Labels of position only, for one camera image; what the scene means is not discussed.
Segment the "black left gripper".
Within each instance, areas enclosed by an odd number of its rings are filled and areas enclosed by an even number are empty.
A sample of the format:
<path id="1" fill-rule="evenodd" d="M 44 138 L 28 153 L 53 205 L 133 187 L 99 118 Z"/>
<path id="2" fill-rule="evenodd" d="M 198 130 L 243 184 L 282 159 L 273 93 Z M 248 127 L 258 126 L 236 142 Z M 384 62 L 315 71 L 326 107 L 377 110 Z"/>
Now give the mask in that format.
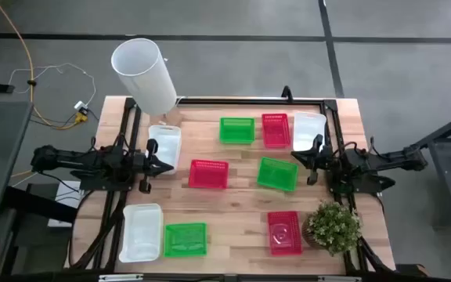
<path id="1" fill-rule="evenodd" d="M 139 191 L 141 193 L 150 193 L 152 186 L 149 177 L 156 175 L 173 175 L 173 165 L 167 164 L 160 160 L 157 156 L 158 143 L 155 139 L 149 139 L 146 144 L 146 153 L 134 153 L 132 169 L 134 172 L 142 173 L 143 179 L 139 181 Z"/>

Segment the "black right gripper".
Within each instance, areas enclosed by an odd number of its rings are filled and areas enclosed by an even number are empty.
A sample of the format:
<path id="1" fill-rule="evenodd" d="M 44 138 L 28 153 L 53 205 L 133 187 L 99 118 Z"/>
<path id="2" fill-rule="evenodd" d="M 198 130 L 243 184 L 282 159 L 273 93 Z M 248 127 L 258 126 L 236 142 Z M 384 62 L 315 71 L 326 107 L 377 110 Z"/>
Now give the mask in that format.
<path id="1" fill-rule="evenodd" d="M 307 179 L 308 185 L 316 184 L 318 180 L 318 169 L 325 169 L 330 157 L 328 147 L 323 145 L 323 136 L 317 134 L 312 142 L 310 150 L 292 151 L 292 157 L 299 161 L 304 167 L 308 167 L 310 175 Z"/>

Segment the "white plastic bin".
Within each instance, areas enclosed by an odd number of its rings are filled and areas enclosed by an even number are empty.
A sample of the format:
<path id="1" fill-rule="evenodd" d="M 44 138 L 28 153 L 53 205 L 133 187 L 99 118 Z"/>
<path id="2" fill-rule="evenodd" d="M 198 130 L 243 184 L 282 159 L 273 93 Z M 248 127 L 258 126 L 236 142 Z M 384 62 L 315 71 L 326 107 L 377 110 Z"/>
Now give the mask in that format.
<path id="1" fill-rule="evenodd" d="M 294 114 L 293 150 L 310 150 L 317 135 L 325 137 L 326 124 L 327 118 L 322 114 L 296 112 Z"/>
<path id="2" fill-rule="evenodd" d="M 181 128 L 170 125 L 151 125 L 149 127 L 149 138 L 157 141 L 156 156 L 159 160 L 173 167 L 172 170 L 164 172 L 164 175 L 174 175 L 177 171 L 181 152 Z"/>
<path id="3" fill-rule="evenodd" d="M 161 253 L 164 216 L 159 204 L 130 204 L 123 210 L 123 263 L 152 262 Z"/>

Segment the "green plastic mesh basket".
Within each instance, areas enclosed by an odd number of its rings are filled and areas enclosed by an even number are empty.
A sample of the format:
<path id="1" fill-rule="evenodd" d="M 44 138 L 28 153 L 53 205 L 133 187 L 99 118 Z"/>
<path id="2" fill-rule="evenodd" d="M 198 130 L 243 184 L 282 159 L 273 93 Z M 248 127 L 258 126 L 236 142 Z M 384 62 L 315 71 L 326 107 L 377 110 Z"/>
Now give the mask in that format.
<path id="1" fill-rule="evenodd" d="M 207 254 L 207 224 L 168 224 L 164 227 L 164 256 L 181 258 Z"/>
<path id="2" fill-rule="evenodd" d="M 250 117 L 221 117 L 219 140 L 226 144 L 251 144 L 255 141 L 255 120 Z"/>
<path id="3" fill-rule="evenodd" d="M 298 166 L 269 157 L 262 157 L 257 184 L 285 192 L 294 192 L 297 186 Z"/>

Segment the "red plastic mesh basket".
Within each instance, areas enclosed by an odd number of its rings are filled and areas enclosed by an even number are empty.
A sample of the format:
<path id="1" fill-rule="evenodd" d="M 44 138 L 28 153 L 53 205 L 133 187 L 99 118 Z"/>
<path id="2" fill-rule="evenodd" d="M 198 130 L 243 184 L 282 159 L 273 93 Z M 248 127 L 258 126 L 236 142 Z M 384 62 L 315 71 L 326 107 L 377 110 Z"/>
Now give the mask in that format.
<path id="1" fill-rule="evenodd" d="M 225 161 L 192 160 L 188 185 L 191 188 L 221 189 L 228 186 L 229 163 Z"/>
<path id="2" fill-rule="evenodd" d="M 301 231 L 296 211 L 273 211 L 267 214 L 271 255 L 300 255 Z"/>
<path id="3" fill-rule="evenodd" d="M 262 138 L 266 148 L 285 148 L 290 145 L 290 128 L 286 114 L 262 115 Z"/>

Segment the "potted plant with pale flowers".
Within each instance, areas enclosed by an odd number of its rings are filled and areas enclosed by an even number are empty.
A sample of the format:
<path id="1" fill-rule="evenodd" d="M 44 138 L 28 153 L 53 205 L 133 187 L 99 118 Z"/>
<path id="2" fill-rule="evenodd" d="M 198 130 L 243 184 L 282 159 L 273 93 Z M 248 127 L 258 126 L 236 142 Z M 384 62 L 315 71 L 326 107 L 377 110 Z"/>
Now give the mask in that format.
<path id="1" fill-rule="evenodd" d="M 301 235 L 309 245 L 322 248 L 332 256 L 339 255 L 359 245 L 361 222 L 357 214 L 345 206 L 322 201 L 306 216 Z"/>

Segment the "white cylinder shade table lamp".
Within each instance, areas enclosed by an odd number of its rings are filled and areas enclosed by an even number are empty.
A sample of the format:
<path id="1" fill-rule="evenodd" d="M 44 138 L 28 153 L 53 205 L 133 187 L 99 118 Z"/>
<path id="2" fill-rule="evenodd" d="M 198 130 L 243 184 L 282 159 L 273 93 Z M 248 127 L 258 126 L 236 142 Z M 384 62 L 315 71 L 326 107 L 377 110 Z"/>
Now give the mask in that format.
<path id="1" fill-rule="evenodd" d="M 157 43 L 136 38 L 121 43 L 111 55 L 111 66 L 141 111 L 158 125 L 179 126 L 178 97 Z"/>

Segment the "black aluminium table frame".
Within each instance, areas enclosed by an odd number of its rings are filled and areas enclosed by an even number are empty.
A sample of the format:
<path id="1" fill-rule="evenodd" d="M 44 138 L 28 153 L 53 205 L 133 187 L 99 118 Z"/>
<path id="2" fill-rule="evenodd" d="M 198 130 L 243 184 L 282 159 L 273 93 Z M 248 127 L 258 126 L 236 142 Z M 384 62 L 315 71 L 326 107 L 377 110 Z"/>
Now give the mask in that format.
<path id="1" fill-rule="evenodd" d="M 325 175 L 319 173 L 314 186 L 306 186 L 309 171 L 291 156 L 291 145 L 284 150 L 264 148 L 261 115 L 286 113 L 290 130 L 297 112 L 326 113 L 334 148 L 349 141 L 368 147 L 356 99 L 295 99 L 252 97 L 198 97 L 182 99 L 182 151 L 175 175 L 151 180 L 151 194 L 138 191 L 138 181 L 128 193 L 127 204 L 157 203 L 164 213 L 164 224 L 204 222 L 207 224 L 207 254 L 188 258 L 161 257 L 152 262 L 122 263 L 114 251 L 117 272 L 140 273 L 216 273 L 222 274 L 344 274 L 343 255 L 302 241 L 301 255 L 272 256 L 269 252 L 267 213 L 296 211 L 300 221 L 317 209 L 320 201 L 333 200 L 326 187 Z M 218 140 L 221 117 L 254 118 L 256 140 L 251 145 L 225 145 Z M 257 184 L 261 157 L 271 157 L 298 164 L 298 187 L 293 193 L 262 188 Z M 193 159 L 229 162 L 228 188 L 205 190 L 189 188 L 189 166 Z M 101 226 L 106 193 L 95 192 L 81 206 L 74 226 L 72 262 L 76 262 L 93 242 Z M 368 194 L 355 195 L 363 224 L 363 236 L 389 268 L 395 262 L 388 239 L 384 213 L 379 200 Z"/>

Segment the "silver metal bracket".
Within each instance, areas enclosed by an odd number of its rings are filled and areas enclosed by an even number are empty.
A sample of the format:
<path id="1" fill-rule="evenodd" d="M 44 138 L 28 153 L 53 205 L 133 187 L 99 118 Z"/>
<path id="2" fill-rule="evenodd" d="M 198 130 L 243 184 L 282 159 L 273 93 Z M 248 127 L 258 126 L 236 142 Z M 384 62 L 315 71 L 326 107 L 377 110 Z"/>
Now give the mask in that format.
<path id="1" fill-rule="evenodd" d="M 143 275 L 136 273 L 100 275 L 98 282 L 138 282 L 143 281 Z"/>
<path id="2" fill-rule="evenodd" d="M 317 282 L 362 282 L 362 278 L 348 276 L 318 276 Z"/>

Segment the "black desk frame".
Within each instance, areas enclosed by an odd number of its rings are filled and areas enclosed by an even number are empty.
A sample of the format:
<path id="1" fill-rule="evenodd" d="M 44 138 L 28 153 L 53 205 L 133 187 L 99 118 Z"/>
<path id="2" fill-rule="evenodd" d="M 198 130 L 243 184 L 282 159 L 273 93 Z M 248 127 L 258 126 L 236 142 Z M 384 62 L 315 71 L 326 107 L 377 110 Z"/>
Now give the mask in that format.
<path id="1" fill-rule="evenodd" d="M 21 217 L 26 214 L 39 215 L 72 223 L 77 209 L 53 199 L 8 186 L 0 199 L 0 274 L 13 264 L 13 244 L 18 234 Z"/>

